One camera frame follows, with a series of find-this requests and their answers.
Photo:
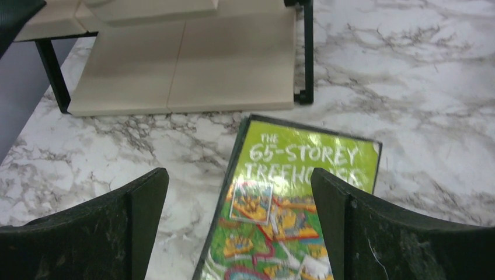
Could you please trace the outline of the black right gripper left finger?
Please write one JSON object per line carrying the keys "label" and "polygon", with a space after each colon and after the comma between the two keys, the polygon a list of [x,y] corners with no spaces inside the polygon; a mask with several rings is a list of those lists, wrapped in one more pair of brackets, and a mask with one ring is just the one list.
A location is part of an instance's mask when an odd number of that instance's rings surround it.
{"label": "black right gripper left finger", "polygon": [[159,167],[72,208],[1,227],[1,278],[144,279],[168,185]]}

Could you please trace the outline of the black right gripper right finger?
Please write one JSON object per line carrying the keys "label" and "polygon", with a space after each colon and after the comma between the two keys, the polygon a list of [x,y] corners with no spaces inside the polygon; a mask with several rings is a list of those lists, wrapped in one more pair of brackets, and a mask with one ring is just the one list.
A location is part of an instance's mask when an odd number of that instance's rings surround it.
{"label": "black right gripper right finger", "polygon": [[416,213],[317,168],[311,187],[334,279],[493,279],[494,229]]}

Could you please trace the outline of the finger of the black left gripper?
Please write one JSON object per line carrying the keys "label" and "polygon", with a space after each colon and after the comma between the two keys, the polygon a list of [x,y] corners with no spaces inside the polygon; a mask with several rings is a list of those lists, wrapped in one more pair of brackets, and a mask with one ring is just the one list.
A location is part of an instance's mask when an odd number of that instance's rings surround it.
{"label": "finger of the black left gripper", "polygon": [[1,0],[1,57],[24,25],[44,6],[44,0]]}

